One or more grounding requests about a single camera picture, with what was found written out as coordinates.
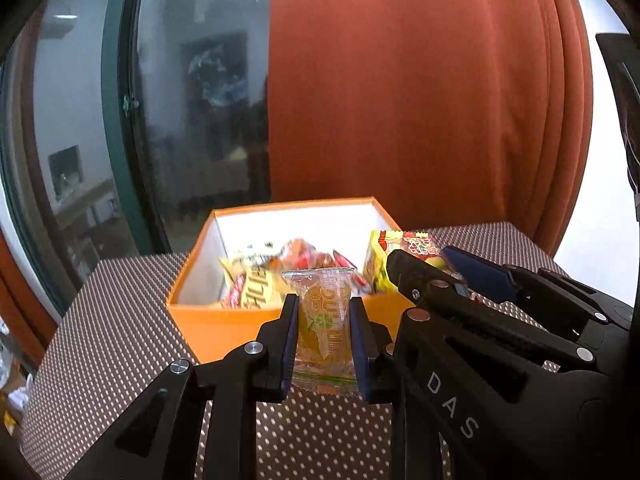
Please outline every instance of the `translucent candy packet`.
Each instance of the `translucent candy packet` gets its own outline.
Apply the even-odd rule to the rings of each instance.
[[[353,381],[348,268],[290,270],[285,278],[300,297],[294,373]]]

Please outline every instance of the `table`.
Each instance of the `table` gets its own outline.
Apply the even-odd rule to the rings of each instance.
[[[562,270],[506,222],[429,230],[498,264]],[[34,382],[22,452],[43,480],[76,461],[171,361],[195,362],[164,307],[186,254],[103,260],[60,324]],[[485,303],[528,323],[516,306]],[[201,431],[202,474],[210,403]],[[257,471],[265,479],[388,478],[390,407],[292,388],[281,405],[258,404]]]

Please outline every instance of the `screw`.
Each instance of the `screw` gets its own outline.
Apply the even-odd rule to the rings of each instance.
[[[189,362],[187,359],[176,359],[169,365],[169,369],[176,375],[186,372],[189,369]]]
[[[583,361],[587,361],[588,363],[593,361],[593,354],[586,348],[580,347],[575,352],[578,354],[578,357]]]
[[[260,341],[249,341],[244,345],[244,351],[248,354],[259,354],[263,348],[264,346]]]
[[[431,319],[431,314],[423,308],[410,308],[406,314],[409,319],[414,321],[428,321]]]

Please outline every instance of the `orange box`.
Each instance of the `orange box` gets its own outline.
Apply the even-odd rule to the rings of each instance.
[[[277,248],[292,238],[304,238],[319,251],[336,249],[362,270],[373,229],[399,229],[373,197],[214,210],[167,297],[167,309],[201,363],[222,359],[255,339],[261,324],[279,317],[280,311],[213,308],[226,292],[219,258],[250,244],[272,242]],[[400,315],[413,306],[398,293],[363,301],[370,319],[386,324],[394,339]]]

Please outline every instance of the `glass window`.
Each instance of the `glass window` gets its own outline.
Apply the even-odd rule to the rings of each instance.
[[[17,231],[64,311],[103,258],[137,254],[120,211],[100,92],[108,0],[46,0],[2,74],[2,170]]]
[[[173,251],[212,208],[268,202],[270,0],[140,0],[133,89],[141,168]]]

